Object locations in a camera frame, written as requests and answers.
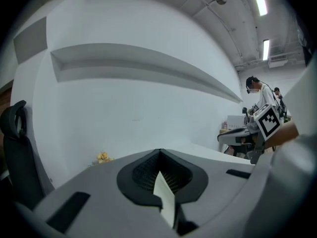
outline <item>person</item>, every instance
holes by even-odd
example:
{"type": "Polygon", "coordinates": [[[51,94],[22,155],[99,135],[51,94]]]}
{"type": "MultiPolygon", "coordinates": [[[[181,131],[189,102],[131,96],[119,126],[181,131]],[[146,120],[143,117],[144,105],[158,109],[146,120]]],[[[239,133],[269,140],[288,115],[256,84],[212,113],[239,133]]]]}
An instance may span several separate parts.
{"type": "Polygon", "coordinates": [[[279,88],[278,87],[275,87],[274,88],[274,93],[275,93],[275,95],[279,98],[279,103],[280,103],[280,106],[281,106],[281,112],[282,112],[282,114],[280,114],[280,116],[282,116],[282,117],[286,117],[286,112],[287,112],[287,110],[286,110],[286,106],[285,106],[285,104],[284,104],[284,102],[283,102],[283,96],[281,95],[281,92],[279,91],[279,88]]]}
{"type": "Polygon", "coordinates": [[[246,87],[250,91],[258,90],[260,91],[260,100],[257,104],[259,108],[263,107],[266,103],[271,104],[273,108],[277,111],[277,104],[274,99],[274,95],[271,92],[268,85],[259,81],[256,77],[248,77],[246,80],[246,87]]]}

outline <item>air conditioner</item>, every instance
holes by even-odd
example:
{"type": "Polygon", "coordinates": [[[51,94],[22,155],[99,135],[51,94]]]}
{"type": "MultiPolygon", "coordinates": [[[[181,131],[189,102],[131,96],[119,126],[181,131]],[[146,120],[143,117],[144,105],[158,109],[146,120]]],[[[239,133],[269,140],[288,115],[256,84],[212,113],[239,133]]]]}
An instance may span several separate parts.
{"type": "Polygon", "coordinates": [[[269,58],[268,67],[269,68],[281,67],[281,66],[284,66],[287,62],[288,62],[288,59],[286,55],[275,56],[275,57],[269,58]]]}

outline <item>ceiling light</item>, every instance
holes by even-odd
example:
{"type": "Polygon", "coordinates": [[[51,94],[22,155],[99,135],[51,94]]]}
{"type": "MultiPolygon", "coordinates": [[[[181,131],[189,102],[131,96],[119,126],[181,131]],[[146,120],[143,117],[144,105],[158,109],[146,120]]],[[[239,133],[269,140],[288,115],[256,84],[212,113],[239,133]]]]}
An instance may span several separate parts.
{"type": "Polygon", "coordinates": [[[265,0],[257,0],[259,11],[260,11],[260,16],[266,15],[267,14],[267,9],[266,9],[266,4],[265,0]]]}
{"type": "Polygon", "coordinates": [[[268,50],[269,50],[269,40],[263,41],[263,61],[267,60],[268,57],[268,50]]]}

